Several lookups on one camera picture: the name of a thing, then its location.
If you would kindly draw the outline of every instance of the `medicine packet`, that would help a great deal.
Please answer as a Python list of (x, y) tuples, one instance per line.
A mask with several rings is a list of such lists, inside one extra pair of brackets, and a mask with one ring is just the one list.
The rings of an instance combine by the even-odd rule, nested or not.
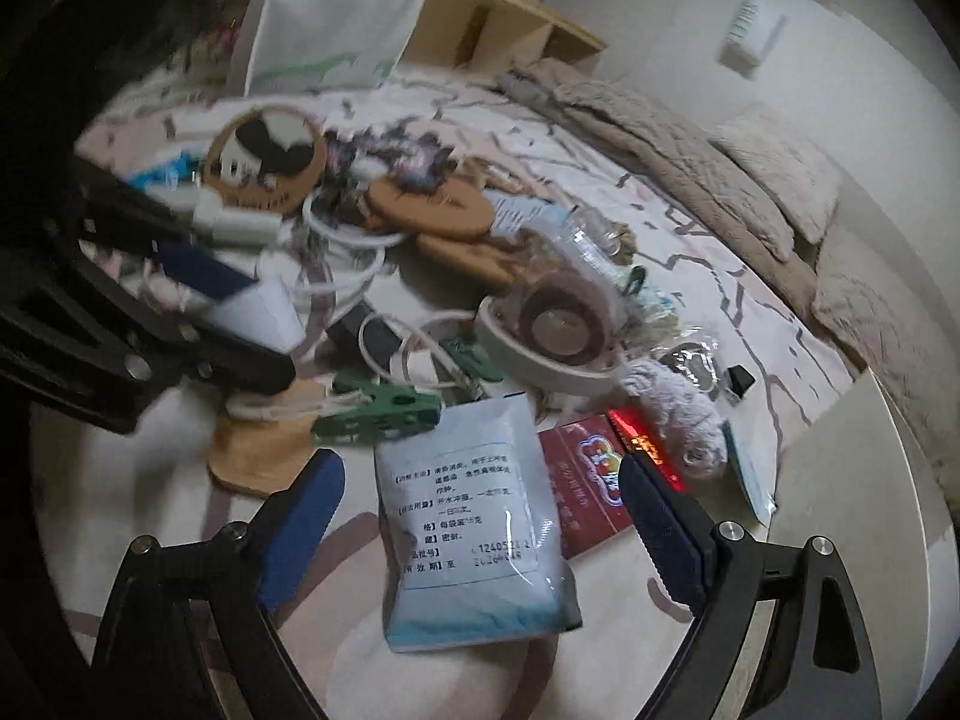
[(381, 443), (376, 473), (397, 559), (384, 624), (392, 651), (581, 627), (526, 398), (446, 409), (430, 433)]

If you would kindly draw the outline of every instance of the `round wooden coaster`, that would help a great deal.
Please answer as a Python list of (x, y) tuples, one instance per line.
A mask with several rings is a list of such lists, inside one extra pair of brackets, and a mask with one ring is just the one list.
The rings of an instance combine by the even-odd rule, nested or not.
[(493, 226), (490, 201), (459, 178), (446, 180), (435, 194), (405, 193), (391, 180), (374, 181), (367, 199), (390, 224), (449, 241), (472, 241)]
[(283, 105), (254, 108), (214, 139), (203, 183), (224, 206), (293, 215), (326, 166), (323, 135), (304, 113)]
[(433, 235), (421, 235), (416, 239), (416, 247), (431, 260), (460, 274), (472, 276), (496, 290), (510, 289), (517, 280), (517, 271), (522, 268), (514, 255), (486, 242), (465, 244)]

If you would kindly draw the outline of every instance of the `metal bolt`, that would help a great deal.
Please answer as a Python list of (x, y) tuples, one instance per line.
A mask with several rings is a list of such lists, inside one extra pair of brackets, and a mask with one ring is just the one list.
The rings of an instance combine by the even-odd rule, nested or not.
[(192, 324), (184, 322), (179, 327), (179, 331), (181, 332), (181, 338), (183, 338), (186, 343), (196, 343), (200, 341), (200, 333)]
[(816, 536), (813, 539), (813, 548), (821, 555), (833, 554), (833, 542), (824, 536)]
[(128, 354), (124, 362), (127, 364), (128, 374), (138, 382), (148, 382), (154, 375), (150, 364), (142, 357), (137, 357), (136, 354)]
[(247, 535), (247, 524), (246, 522), (229, 522), (220, 528), (220, 532), (231, 541), (240, 541)]
[(737, 522), (721, 522), (720, 535), (727, 541), (741, 541), (744, 536), (743, 526)]
[(134, 555), (144, 555), (152, 550), (154, 543), (153, 536), (137, 536), (130, 542), (130, 551), (133, 552)]

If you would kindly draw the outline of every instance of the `plastic sachet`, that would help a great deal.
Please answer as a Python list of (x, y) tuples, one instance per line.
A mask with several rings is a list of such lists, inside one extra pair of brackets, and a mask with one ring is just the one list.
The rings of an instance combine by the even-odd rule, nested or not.
[(398, 574), (384, 624), (392, 651), (583, 624), (526, 398), (446, 409), (434, 431), (379, 445), (376, 473)]

